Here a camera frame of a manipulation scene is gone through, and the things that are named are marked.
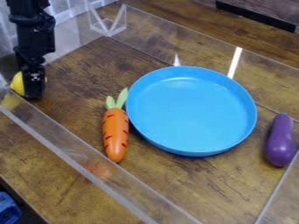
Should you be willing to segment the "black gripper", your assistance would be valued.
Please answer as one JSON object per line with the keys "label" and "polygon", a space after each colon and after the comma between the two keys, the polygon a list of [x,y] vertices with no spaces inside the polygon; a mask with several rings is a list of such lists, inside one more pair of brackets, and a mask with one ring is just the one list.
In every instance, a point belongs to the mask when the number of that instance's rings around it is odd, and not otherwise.
{"label": "black gripper", "polygon": [[16,25],[17,45],[13,47],[20,72],[22,72],[24,96],[41,98],[45,90],[44,55],[54,52],[54,17],[45,11],[49,0],[5,0],[8,19]]}

